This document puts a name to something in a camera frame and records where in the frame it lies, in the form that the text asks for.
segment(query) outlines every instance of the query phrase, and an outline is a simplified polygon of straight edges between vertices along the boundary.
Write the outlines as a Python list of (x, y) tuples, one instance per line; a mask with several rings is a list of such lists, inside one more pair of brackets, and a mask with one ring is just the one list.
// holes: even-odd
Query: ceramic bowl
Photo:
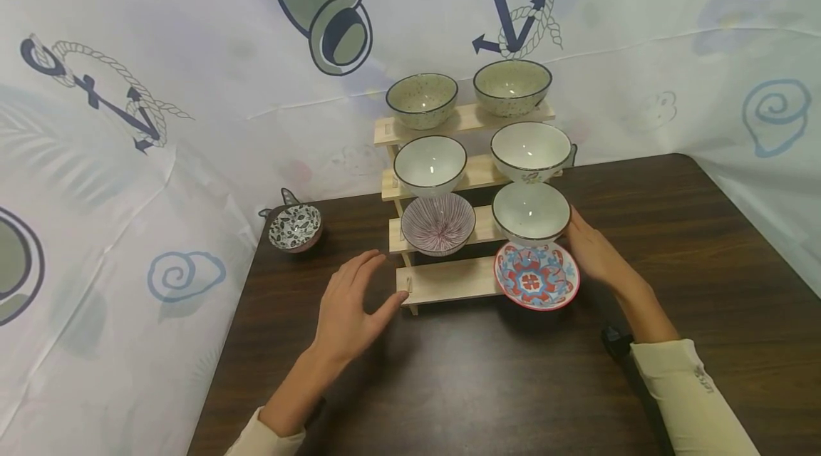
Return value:
[(401, 220), (405, 240), (429, 257), (446, 257), (462, 249), (475, 226), (473, 207), (452, 192), (417, 197), (405, 208)]
[(393, 115), (411, 130), (430, 130), (453, 115), (457, 103), (457, 81), (438, 73), (421, 73), (391, 85), (385, 101)]
[(560, 309), (579, 292), (579, 268), (554, 242), (539, 247), (507, 242), (496, 253), (493, 271), (502, 292), (526, 309)]
[(553, 81), (549, 69), (531, 61), (498, 61), (473, 77), (482, 109), (501, 118), (516, 118), (534, 110)]
[(567, 134), (546, 123), (513, 123), (490, 139), (497, 169), (510, 180), (525, 184), (540, 184), (557, 174), (571, 150)]
[(491, 211), (508, 240), (522, 246), (544, 246), (569, 224), (567, 198), (547, 184), (506, 185), (493, 198)]
[(288, 253), (310, 249), (322, 235), (322, 217), (310, 204), (293, 204), (272, 220), (268, 230), (271, 244)]
[(465, 173), (467, 152), (457, 140), (429, 135), (405, 144), (393, 160), (393, 174), (418, 197), (453, 191)]

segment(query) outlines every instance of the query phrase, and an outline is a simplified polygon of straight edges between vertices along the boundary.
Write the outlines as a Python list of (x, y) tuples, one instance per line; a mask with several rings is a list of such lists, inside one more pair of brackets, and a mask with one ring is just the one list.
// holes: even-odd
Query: white sleeve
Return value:
[(704, 372), (693, 341), (631, 344), (644, 384), (677, 455), (758, 455), (750, 436)]
[(288, 438), (280, 438), (274, 431), (259, 421), (259, 411), (257, 408), (254, 417), (249, 420), (248, 425), (242, 430), (242, 434), (228, 449), (225, 456), (293, 456), (302, 445), (302, 440), (306, 438), (306, 433), (302, 430), (296, 435)]

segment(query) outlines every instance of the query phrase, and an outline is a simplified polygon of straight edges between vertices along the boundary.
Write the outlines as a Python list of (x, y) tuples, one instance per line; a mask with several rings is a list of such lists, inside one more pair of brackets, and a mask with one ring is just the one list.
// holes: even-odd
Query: fabric backdrop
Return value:
[(545, 63), (578, 165), (690, 155), (821, 294), (819, 6), (0, 0), (0, 454), (184, 455), (256, 213), (377, 192), (412, 73)]

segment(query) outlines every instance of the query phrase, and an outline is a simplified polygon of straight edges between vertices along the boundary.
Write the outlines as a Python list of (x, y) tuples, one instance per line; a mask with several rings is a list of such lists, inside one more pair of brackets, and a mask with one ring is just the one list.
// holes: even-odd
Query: bowl rim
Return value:
[[(453, 85), (455, 86), (455, 90), (453, 92), (453, 96), (451, 96), (448, 101), (445, 101), (442, 105), (435, 106), (435, 107), (433, 107), (433, 109), (428, 109), (428, 110), (416, 110), (416, 111), (401, 110), (401, 109), (397, 109), (395, 106), (393, 106), (393, 104), (389, 100), (392, 89), (394, 89), (400, 83), (405, 82), (409, 78), (416, 78), (416, 77), (429, 76), (429, 75), (435, 75), (437, 77), (444, 77), (444, 78), (447, 78), (448, 80), (450, 80), (450, 82), (453, 82)], [(448, 77), (448, 75), (443, 74), (443, 73), (416, 73), (415, 75), (408, 75), (407, 77), (401, 78), (398, 81), (394, 82), (391, 85), (391, 87), (388, 88), (388, 90), (386, 90), (386, 92), (385, 92), (385, 103), (387, 103), (388, 106), (390, 108), (394, 109), (396, 112), (401, 112), (402, 114), (409, 114), (409, 115), (428, 114), (429, 112), (433, 112), (434, 110), (441, 109), (443, 106), (450, 103), (450, 101), (454, 101), (455, 98), (457, 98), (458, 94), (459, 94), (459, 83), (457, 81), (455, 81), (455, 79), (453, 77)]]
[(519, 184), (519, 182), (513, 182), (512, 184), (508, 184), (508, 185), (505, 185), (504, 187), (500, 188), (500, 190), (498, 190), (496, 192), (496, 195), (493, 195), (493, 201), (490, 203), (490, 213), (493, 214), (493, 220), (496, 222), (496, 224), (499, 225), (499, 227), (503, 231), (506, 231), (509, 234), (513, 234), (517, 238), (522, 239), (522, 240), (539, 241), (539, 240), (556, 238), (559, 235), (561, 235), (565, 230), (567, 230), (567, 227), (569, 226), (569, 222), (571, 222), (571, 218), (572, 218), (572, 215), (573, 215), (573, 209), (571, 208), (571, 204), (567, 200), (567, 196), (565, 196), (562, 191), (558, 190), (556, 187), (553, 187), (550, 184), (541, 184), (541, 185), (546, 185), (546, 186), (552, 188), (552, 190), (558, 192), (559, 195), (562, 196), (562, 199), (564, 199), (565, 203), (567, 203), (567, 223), (565, 223), (565, 225), (562, 227), (561, 230), (557, 231), (555, 234), (544, 235), (543, 237), (525, 237), (524, 235), (519, 235), (518, 233), (515, 233), (515, 231), (513, 231), (512, 229), (509, 229), (509, 228), (507, 228), (507, 226), (503, 225), (502, 222), (499, 222), (499, 218), (496, 215), (496, 197), (499, 195), (499, 192), (501, 192), (505, 189), (505, 187), (509, 187), (509, 186), (515, 185), (515, 184)]
[(571, 297), (569, 297), (567, 299), (567, 301), (564, 301), (564, 303), (562, 303), (560, 305), (553, 306), (550, 309), (536, 309), (536, 307), (521, 304), (521, 303), (519, 303), (519, 301), (513, 299), (507, 293), (507, 289), (505, 289), (502, 286), (502, 283), (499, 282), (499, 277), (496, 274), (496, 265), (497, 265), (497, 262), (499, 261), (498, 260), (499, 253), (502, 252), (502, 250), (508, 244), (514, 244), (515, 246), (520, 245), (520, 244), (516, 244), (515, 242), (509, 240), (509, 241), (505, 242), (504, 244), (502, 244), (502, 247), (499, 247), (499, 249), (496, 251), (496, 255), (493, 255), (493, 278), (496, 280), (496, 284), (499, 286), (499, 289), (502, 290), (502, 294), (504, 294), (509, 300), (513, 301), (513, 303), (515, 303), (519, 306), (524, 307), (525, 309), (530, 309), (530, 310), (534, 310), (534, 311), (551, 311), (551, 310), (563, 309), (565, 306), (569, 305), (569, 303), (571, 303), (571, 301), (573, 301), (574, 298), (576, 298), (576, 295), (579, 293), (579, 287), (580, 287), (580, 285), (582, 285), (582, 270), (579, 268), (579, 264), (576, 262), (576, 259), (573, 258), (573, 255), (571, 255), (571, 252), (569, 252), (566, 249), (566, 247), (562, 246), (561, 244), (558, 244), (557, 242), (550, 241), (550, 242), (547, 242), (547, 244), (544, 244), (543, 246), (544, 247), (549, 247), (550, 245), (553, 245), (553, 246), (556, 246), (556, 247), (560, 247), (560, 249), (564, 250), (565, 254), (569, 257), (569, 260), (571, 260), (573, 262), (573, 267), (576, 267), (576, 271), (577, 271), (576, 272), (576, 283), (574, 283), (574, 284), (576, 284), (576, 288), (573, 289), (573, 291), (572, 291), (573, 294), (571, 295)]
[(414, 202), (415, 202), (416, 200), (420, 200), (420, 199), (421, 199), (421, 200), (435, 200), (435, 199), (437, 199), (438, 197), (446, 197), (446, 196), (448, 196), (448, 195), (453, 195), (453, 196), (456, 196), (456, 197), (458, 197), (461, 201), (463, 201), (463, 202), (467, 203), (467, 206), (469, 206), (469, 207), (470, 207), (470, 211), (472, 212), (471, 217), (473, 217), (473, 226), (470, 228), (470, 232), (468, 232), (467, 236), (465, 237), (465, 240), (463, 240), (463, 241), (459, 242), (459, 244), (455, 245), (454, 247), (464, 246), (464, 245), (465, 245), (465, 242), (467, 241), (467, 239), (470, 239), (470, 235), (473, 235), (473, 232), (476, 230), (476, 211), (475, 211), (475, 209), (473, 208), (473, 204), (470, 204), (470, 202), (469, 202), (469, 201), (467, 201), (464, 197), (461, 197), (461, 196), (459, 196), (459, 195), (454, 195), (454, 193), (453, 193), (453, 192), (448, 192), (448, 194), (447, 194), (447, 195), (442, 195), (442, 196), (437, 196), (437, 197), (417, 197), (417, 198), (415, 198), (415, 199), (414, 199), (414, 201), (412, 201), (412, 202), (410, 202), (410, 203), (408, 204), (407, 208), (405, 208), (405, 211), (404, 211), (404, 212), (402, 212), (402, 217), (400, 217), (400, 218), (399, 218), (399, 231), (401, 232), (402, 237), (404, 237), (404, 238), (405, 238), (405, 240), (407, 241), (407, 244), (409, 244), (409, 245), (410, 245), (413, 249), (415, 249), (416, 251), (418, 251), (418, 252), (420, 252), (420, 253), (423, 253), (423, 254), (425, 254), (425, 255), (427, 255), (427, 256), (429, 256), (429, 257), (436, 257), (436, 255), (430, 255), (430, 254), (428, 254), (427, 252), (445, 253), (445, 252), (447, 252), (447, 251), (452, 250), (452, 249), (453, 249), (453, 247), (450, 247), (449, 249), (444, 249), (444, 250), (442, 250), (442, 251), (432, 251), (432, 250), (429, 250), (429, 249), (422, 250), (419, 246), (416, 246), (415, 244), (413, 244), (413, 243), (411, 242), (411, 239), (410, 239), (410, 238), (408, 238), (408, 236), (407, 236), (407, 235), (405, 235), (405, 229), (404, 229), (404, 228), (402, 228), (402, 219), (404, 219), (404, 217), (405, 217), (405, 212), (408, 212), (408, 209), (409, 209), (409, 208), (411, 208), (411, 206), (410, 206), (410, 205), (411, 205), (411, 204), (414, 204)]
[[(445, 180), (444, 182), (441, 182), (441, 184), (436, 184), (436, 185), (416, 185), (416, 184), (411, 184), (411, 182), (409, 182), (409, 181), (407, 181), (407, 180), (402, 180), (402, 177), (401, 177), (401, 176), (399, 176), (399, 173), (398, 173), (398, 172), (396, 172), (396, 160), (399, 160), (399, 154), (400, 154), (400, 153), (402, 153), (402, 152), (404, 152), (405, 148), (407, 148), (407, 147), (411, 146), (411, 144), (415, 143), (416, 141), (420, 141), (420, 140), (422, 140), (422, 139), (427, 139), (427, 138), (443, 138), (443, 139), (450, 139), (450, 141), (453, 141), (453, 142), (455, 142), (455, 143), (459, 144), (459, 146), (461, 147), (461, 149), (463, 149), (463, 153), (465, 154), (465, 159), (464, 159), (465, 161), (463, 162), (463, 166), (461, 167), (461, 169), (459, 170), (459, 172), (458, 172), (457, 174), (455, 174), (455, 176), (449, 177), (449, 179)], [(465, 171), (465, 167), (466, 167), (466, 166), (467, 166), (467, 150), (465, 149), (465, 145), (464, 145), (464, 144), (462, 144), (461, 142), (457, 141), (457, 140), (456, 140), (456, 139), (454, 139), (454, 138), (449, 138), (447, 135), (437, 135), (437, 134), (435, 134), (435, 133), (434, 133), (434, 134), (432, 134), (432, 135), (426, 135), (426, 136), (423, 136), (423, 137), (420, 137), (420, 138), (416, 138), (416, 139), (414, 139), (413, 141), (407, 142), (407, 143), (405, 144), (405, 146), (403, 146), (403, 147), (399, 148), (399, 151), (398, 151), (398, 152), (396, 152), (396, 156), (393, 158), (393, 175), (394, 175), (394, 176), (396, 176), (396, 179), (397, 179), (397, 180), (399, 180), (400, 182), (402, 182), (402, 184), (407, 184), (407, 185), (410, 185), (411, 187), (417, 187), (417, 188), (434, 188), (434, 187), (441, 187), (441, 186), (443, 186), (444, 184), (447, 184), (449, 181), (451, 181), (451, 180), (455, 179), (455, 177), (457, 177), (457, 176), (459, 176), (459, 175), (463, 174), (463, 172)]]
[[(490, 66), (496, 66), (496, 64), (503, 63), (503, 62), (526, 62), (526, 63), (536, 64), (536, 66), (539, 66), (541, 69), (544, 69), (544, 71), (547, 72), (547, 83), (544, 85), (543, 88), (537, 90), (536, 93), (524, 94), (524, 95), (521, 95), (521, 96), (494, 96), (492, 94), (487, 94), (478, 85), (476, 85), (476, 77), (478, 77), (479, 73), (482, 73), (482, 71), (485, 68), (489, 68)], [(544, 90), (549, 88), (550, 84), (552, 84), (552, 83), (553, 83), (553, 73), (551, 73), (550, 70), (547, 69), (547, 67), (544, 64), (540, 64), (536, 61), (528, 61), (527, 58), (506, 58), (506, 60), (503, 60), (503, 61), (495, 61), (495, 62), (492, 62), (490, 64), (485, 64), (485, 66), (482, 66), (481, 68), (479, 68), (478, 71), (476, 71), (476, 73), (473, 74), (473, 88), (475, 90), (477, 90), (479, 93), (482, 93), (482, 94), (486, 95), (488, 98), (496, 98), (497, 100), (520, 100), (520, 99), (523, 99), (523, 98), (530, 98), (530, 96), (534, 96), (534, 95), (543, 93)]]
[[(506, 160), (502, 159), (501, 157), (499, 157), (499, 155), (496, 153), (496, 150), (493, 149), (493, 141), (496, 140), (496, 136), (499, 134), (499, 132), (502, 132), (505, 128), (512, 127), (513, 125), (521, 125), (522, 123), (533, 123), (533, 125), (543, 125), (543, 126), (546, 126), (546, 127), (551, 127), (553, 130), (556, 130), (558, 133), (561, 133), (564, 136), (564, 138), (567, 139), (567, 147), (569, 148), (567, 150), (567, 155), (565, 155), (565, 157), (563, 159), (561, 159), (558, 164), (550, 165), (550, 166), (547, 166), (547, 167), (520, 167), (518, 165), (513, 165), (513, 164), (507, 162)], [(502, 164), (509, 165), (514, 170), (520, 170), (520, 171), (549, 171), (549, 170), (555, 169), (555, 168), (559, 167), (560, 165), (563, 165), (564, 163), (567, 162), (567, 159), (569, 159), (569, 156), (573, 153), (573, 142), (569, 139), (569, 136), (561, 128), (556, 128), (553, 125), (548, 125), (547, 123), (542, 123), (541, 121), (517, 121), (515, 123), (510, 123), (509, 125), (505, 125), (505, 126), (499, 128), (499, 130), (497, 130), (496, 133), (493, 134), (493, 137), (490, 138), (490, 152), (493, 154), (493, 157), (496, 157)]]
[[(316, 214), (317, 214), (317, 217), (319, 218), (319, 224), (317, 225), (317, 228), (314, 230), (313, 234), (310, 234), (310, 236), (308, 236), (308, 238), (305, 242), (302, 242), (302, 244), (300, 244), (298, 246), (285, 247), (285, 246), (282, 246), (281, 244), (276, 244), (276, 242), (271, 240), (271, 231), (274, 230), (274, 223), (280, 217), (280, 215), (284, 214), (285, 212), (288, 212), (290, 209), (295, 208), (295, 207), (307, 207), (308, 209), (312, 209), (313, 211), (315, 211)], [(288, 206), (286, 208), (281, 209), (281, 211), (277, 212), (275, 217), (273, 219), (271, 219), (271, 222), (268, 225), (268, 238), (269, 238), (269, 241), (271, 242), (271, 245), (276, 247), (276, 249), (298, 249), (299, 247), (303, 247), (304, 245), (308, 244), (319, 233), (319, 230), (322, 229), (322, 224), (323, 224), (322, 212), (319, 211), (319, 208), (314, 207), (312, 204), (307, 204), (307, 203), (288, 204)]]

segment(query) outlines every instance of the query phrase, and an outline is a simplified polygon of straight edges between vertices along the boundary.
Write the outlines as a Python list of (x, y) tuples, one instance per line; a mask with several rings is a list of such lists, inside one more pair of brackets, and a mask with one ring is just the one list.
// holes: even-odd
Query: dark brown table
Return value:
[[(697, 164), (625, 160), (552, 184), (654, 285), (762, 454), (821, 455), (821, 301)], [(465, 196), (489, 204), (492, 192)], [(326, 234), (311, 252), (285, 255), (261, 236), (190, 455), (222, 455), (274, 392), (312, 341), (331, 272), (364, 250), (387, 251), (392, 204), (378, 195), (316, 204)], [(599, 340), (594, 285), (583, 282), (558, 316), (504, 297), (423, 305), (418, 317), (403, 310), (328, 392), (301, 454), (658, 454)], [(395, 288), (385, 266), (366, 307)]]

